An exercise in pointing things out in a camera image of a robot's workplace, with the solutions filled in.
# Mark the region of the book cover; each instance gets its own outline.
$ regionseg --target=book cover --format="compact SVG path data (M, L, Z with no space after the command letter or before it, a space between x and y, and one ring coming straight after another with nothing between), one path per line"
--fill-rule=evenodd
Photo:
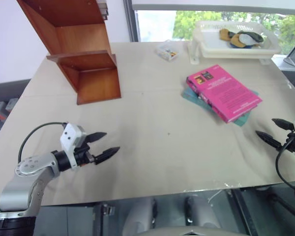
M239 118L262 102L219 65L188 76L186 82L225 122Z
M198 97L198 95L191 88L186 88L182 93L182 97L187 99L188 101L191 101L197 104L198 106L204 108L207 111L214 112L212 107L210 107L206 102L204 102L200 97ZM243 126L247 122L249 115L250 115L250 112L247 112L243 114L242 116L240 116L238 119L233 120L233 123L238 126Z

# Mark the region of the white wall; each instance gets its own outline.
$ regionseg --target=white wall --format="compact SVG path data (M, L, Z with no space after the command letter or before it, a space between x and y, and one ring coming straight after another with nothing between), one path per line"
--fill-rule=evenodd
M107 0L110 42L129 42L122 0ZM30 79L47 49L16 0L0 0L0 83Z

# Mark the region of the window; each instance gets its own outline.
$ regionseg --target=window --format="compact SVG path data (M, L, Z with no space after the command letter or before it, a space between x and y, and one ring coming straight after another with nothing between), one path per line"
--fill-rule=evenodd
M240 21L261 23L278 38L282 54L295 46L295 15L215 12L215 11L142 11L137 12L140 42L190 40L197 21Z

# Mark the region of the black cable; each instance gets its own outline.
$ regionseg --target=black cable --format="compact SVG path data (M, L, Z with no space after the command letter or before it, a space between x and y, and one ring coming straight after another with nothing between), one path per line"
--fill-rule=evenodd
M288 182L283 178L283 176L281 175L281 173L280 173L280 171L279 171L279 159L280 159L282 153L286 150L286 147L287 147L288 145L290 145L291 142L294 141L294 139L295 139L295 137L293 137L292 139L290 139L289 141L287 141L287 142L283 145L283 147L281 148L281 150L279 151L279 153L277 154L276 159L275 159L275 169L276 169L277 174L278 174L279 177L281 178L281 180L282 180L284 183L286 183L289 187L291 187L292 189L295 190L295 186L293 186L293 185L291 185L290 183L288 183Z
M47 125L51 125L51 124L66 124L64 122L49 122L49 123L45 123L45 124L41 124L40 126L36 127L35 129L33 129L24 139L24 141L22 142L21 146L20 146L20 150L19 150L19 156L18 156L18 163L21 162L21 157L22 157L22 151L24 148L24 145L26 144L27 140L30 138L30 136L37 130L40 129L41 127L47 126Z

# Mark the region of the pink book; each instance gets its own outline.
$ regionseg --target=pink book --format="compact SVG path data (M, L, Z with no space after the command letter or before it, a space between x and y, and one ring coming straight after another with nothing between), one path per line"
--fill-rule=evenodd
M188 76L187 84L227 123L262 102L219 65Z

